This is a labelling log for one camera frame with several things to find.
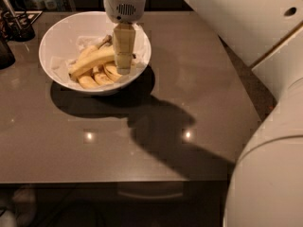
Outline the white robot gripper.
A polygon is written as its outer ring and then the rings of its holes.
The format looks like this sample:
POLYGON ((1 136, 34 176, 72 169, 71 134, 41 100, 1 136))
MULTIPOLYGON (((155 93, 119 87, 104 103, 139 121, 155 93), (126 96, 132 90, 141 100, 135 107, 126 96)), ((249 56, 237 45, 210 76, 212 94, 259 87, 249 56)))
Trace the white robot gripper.
POLYGON ((135 41, 132 23, 142 17, 145 4, 146 0, 103 0, 109 19, 113 23, 120 23, 113 30, 116 70, 120 75, 127 75, 131 71, 135 41))

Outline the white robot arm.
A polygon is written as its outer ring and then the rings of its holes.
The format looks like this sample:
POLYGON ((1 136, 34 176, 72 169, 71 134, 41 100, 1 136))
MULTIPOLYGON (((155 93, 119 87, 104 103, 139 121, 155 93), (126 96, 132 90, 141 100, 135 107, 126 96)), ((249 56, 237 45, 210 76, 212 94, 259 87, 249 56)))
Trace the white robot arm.
MULTIPOLYGON (((136 0, 118 0, 122 3, 136 0)), ((276 106, 230 166, 213 154, 178 150, 169 138, 180 114, 137 88, 118 100, 147 133, 146 151, 188 177, 205 177, 205 204, 182 207, 169 227, 303 227, 302 0, 185 0, 224 41, 276 106)))

